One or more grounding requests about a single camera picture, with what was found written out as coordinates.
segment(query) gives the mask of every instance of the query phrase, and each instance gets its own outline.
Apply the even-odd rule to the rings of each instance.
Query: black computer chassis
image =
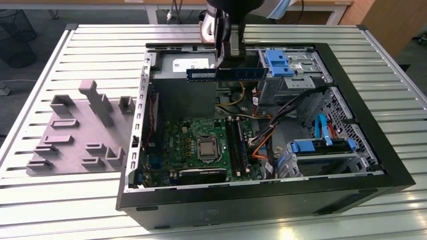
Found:
[[[163,46],[198,46],[204,43]],[[235,222],[335,214],[370,199],[402,191],[415,184],[344,69],[326,43],[256,43],[246,47],[314,47],[380,162],[382,175],[326,178],[267,184],[124,192],[121,170],[116,209],[145,229],[207,226]]]

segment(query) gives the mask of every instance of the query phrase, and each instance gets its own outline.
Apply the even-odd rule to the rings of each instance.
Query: workbench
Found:
[[[25,165],[52,115],[53,95],[84,99],[80,81],[93,79],[97,92],[109,99],[136,97],[145,43],[200,42],[199,26],[79,25],[68,29],[0,148],[0,238],[426,239],[427,99],[367,30],[248,25],[244,39],[330,44],[416,185],[342,214],[148,232],[115,210],[119,172],[31,177]]]
[[[327,25],[338,25],[346,9],[354,0],[304,0],[304,11],[331,12]],[[172,0],[0,0],[0,9],[49,10],[145,10],[149,24],[159,24],[157,10],[169,10]],[[300,11],[302,2],[288,7],[288,11]],[[206,0],[183,0],[183,10],[206,10]]]

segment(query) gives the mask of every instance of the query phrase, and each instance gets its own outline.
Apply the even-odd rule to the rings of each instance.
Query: yellow wire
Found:
[[[215,106],[231,106],[231,105],[235,105],[236,103],[239,103],[243,100],[243,98],[246,97],[246,87],[243,86],[242,81],[239,81],[239,83],[240,83],[240,86],[242,86],[242,96],[240,96],[239,100],[234,101],[234,102],[230,102],[230,103],[215,104]]]

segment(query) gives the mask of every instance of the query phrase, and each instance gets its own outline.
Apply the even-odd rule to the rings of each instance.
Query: floor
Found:
[[[37,33],[37,38],[29,43],[37,60],[33,65],[23,69],[12,69],[0,61],[0,82],[37,80],[68,23],[148,24],[147,14],[141,10],[61,10],[59,11],[60,17],[56,20],[51,19],[47,10],[25,10],[25,14]],[[167,14],[157,11],[157,16],[159,23],[165,24]],[[199,11],[183,10],[181,16],[184,24],[199,22]],[[263,17],[251,15],[247,23],[268,24],[270,21]],[[407,74],[427,95],[427,45],[420,46],[415,41],[410,42],[396,61],[399,64],[411,64]],[[11,89],[11,94],[0,96],[0,136],[9,132],[35,83],[31,81],[9,81],[5,84]]]

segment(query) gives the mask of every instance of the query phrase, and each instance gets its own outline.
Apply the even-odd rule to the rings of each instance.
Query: table leg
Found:
[[[157,7],[155,5],[148,4],[145,6],[147,16],[148,16],[148,23],[149,24],[159,24],[157,21]]]
[[[328,16],[326,25],[338,25],[344,15],[347,6],[336,6],[334,12]]]
[[[52,18],[52,19],[59,19],[59,18],[60,18],[60,16],[59,16],[59,10],[52,10],[52,9],[49,9],[49,10],[48,10],[48,14],[51,15],[51,18]]]

